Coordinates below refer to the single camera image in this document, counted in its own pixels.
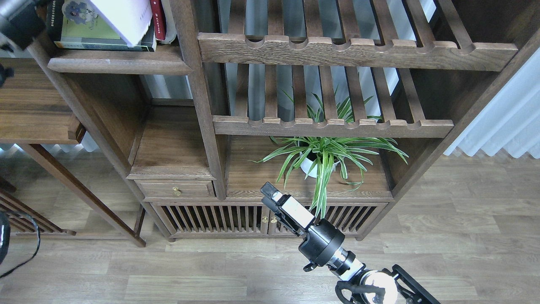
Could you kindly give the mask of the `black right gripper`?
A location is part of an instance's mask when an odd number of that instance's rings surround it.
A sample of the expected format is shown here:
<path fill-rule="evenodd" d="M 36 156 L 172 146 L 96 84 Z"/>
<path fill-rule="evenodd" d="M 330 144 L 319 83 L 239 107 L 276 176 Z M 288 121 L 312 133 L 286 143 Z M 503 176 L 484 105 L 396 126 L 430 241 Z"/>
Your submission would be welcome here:
<path fill-rule="evenodd" d="M 260 192 L 262 203 L 274 212 L 278 221 L 303 242 L 298 250 L 309 260 L 303 271 L 327 265 L 334 273 L 346 272 L 346 251 L 341 245 L 345 235 L 327 220 L 316 218 L 292 195 L 283 194 L 274 185 L 266 182 Z"/>

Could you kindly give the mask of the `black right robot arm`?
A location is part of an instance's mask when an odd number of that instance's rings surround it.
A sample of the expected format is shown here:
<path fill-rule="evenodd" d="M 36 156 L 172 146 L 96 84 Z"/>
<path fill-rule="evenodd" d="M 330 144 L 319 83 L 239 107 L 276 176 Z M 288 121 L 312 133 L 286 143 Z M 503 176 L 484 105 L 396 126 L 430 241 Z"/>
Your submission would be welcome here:
<path fill-rule="evenodd" d="M 303 238 L 298 249 L 309 261 L 309 272 L 327 266 L 339 278 L 335 292 L 344 304 L 394 304 L 404 298 L 407 304 L 437 304 L 420 283 L 398 264 L 391 270 L 374 271 L 342 247 L 345 235 L 325 219 L 316 220 L 300 202 L 265 183 L 260 189 L 262 202 L 278 221 L 296 236 Z"/>

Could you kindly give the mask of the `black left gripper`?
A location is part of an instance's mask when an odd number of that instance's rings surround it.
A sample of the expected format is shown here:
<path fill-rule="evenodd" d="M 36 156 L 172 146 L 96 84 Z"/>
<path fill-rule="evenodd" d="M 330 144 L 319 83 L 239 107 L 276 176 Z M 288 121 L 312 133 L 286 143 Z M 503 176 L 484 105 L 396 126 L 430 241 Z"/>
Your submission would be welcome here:
<path fill-rule="evenodd" d="M 4 51 L 25 50 L 46 28 L 37 8 L 48 0 L 2 0 L 0 2 L 0 47 Z"/>

